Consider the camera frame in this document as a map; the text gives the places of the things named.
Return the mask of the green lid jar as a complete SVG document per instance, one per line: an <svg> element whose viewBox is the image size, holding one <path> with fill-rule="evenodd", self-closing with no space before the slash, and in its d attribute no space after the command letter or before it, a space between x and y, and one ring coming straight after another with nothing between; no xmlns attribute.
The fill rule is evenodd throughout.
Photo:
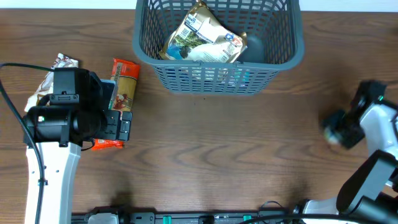
<svg viewBox="0 0 398 224"><path fill-rule="evenodd" d="M340 140L339 140L338 136L330 128L325 128L323 130L323 135L328 144L331 144L331 145L339 145L340 144Z"/></svg>

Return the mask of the gold coffee bag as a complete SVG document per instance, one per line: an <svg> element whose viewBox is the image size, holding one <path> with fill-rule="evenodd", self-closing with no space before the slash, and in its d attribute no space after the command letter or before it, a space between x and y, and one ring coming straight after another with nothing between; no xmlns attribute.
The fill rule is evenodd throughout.
<svg viewBox="0 0 398 224"><path fill-rule="evenodd" d="M226 29L203 1L197 1L159 55L164 60L233 63L246 49L245 32L235 34Z"/></svg>

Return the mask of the San Remo spaghetti packet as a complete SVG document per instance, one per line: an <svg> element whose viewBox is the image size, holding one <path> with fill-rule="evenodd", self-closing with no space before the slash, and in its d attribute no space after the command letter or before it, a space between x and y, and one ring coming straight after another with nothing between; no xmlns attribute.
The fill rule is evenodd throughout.
<svg viewBox="0 0 398 224"><path fill-rule="evenodd" d="M140 65L127 60L113 58L111 82L103 83L103 105L107 110L120 112L119 140L95 139L93 151L110 147L121 149L129 140L132 122L132 104L139 79Z"/></svg>

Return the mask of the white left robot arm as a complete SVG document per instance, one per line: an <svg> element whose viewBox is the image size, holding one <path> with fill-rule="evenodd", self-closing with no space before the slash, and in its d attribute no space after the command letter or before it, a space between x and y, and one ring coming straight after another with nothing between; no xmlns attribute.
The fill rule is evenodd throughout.
<svg viewBox="0 0 398 224"><path fill-rule="evenodd" d="M110 109L118 87L82 68L53 70L53 92L24 116L29 184L25 223L70 223L84 142L128 141L132 114Z"/></svg>

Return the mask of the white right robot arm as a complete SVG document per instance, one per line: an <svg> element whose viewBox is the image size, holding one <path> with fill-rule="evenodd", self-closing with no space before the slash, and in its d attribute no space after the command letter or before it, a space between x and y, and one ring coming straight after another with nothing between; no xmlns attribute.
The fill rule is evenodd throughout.
<svg viewBox="0 0 398 224"><path fill-rule="evenodd" d="M397 223L397 198L383 193L385 186L397 190L397 105L385 100L386 85L377 80L359 84L348 111L337 110L322 121L331 144L351 149L365 140L369 157L328 200L307 200L299 214L330 215L328 223L352 223L364 219Z"/></svg>

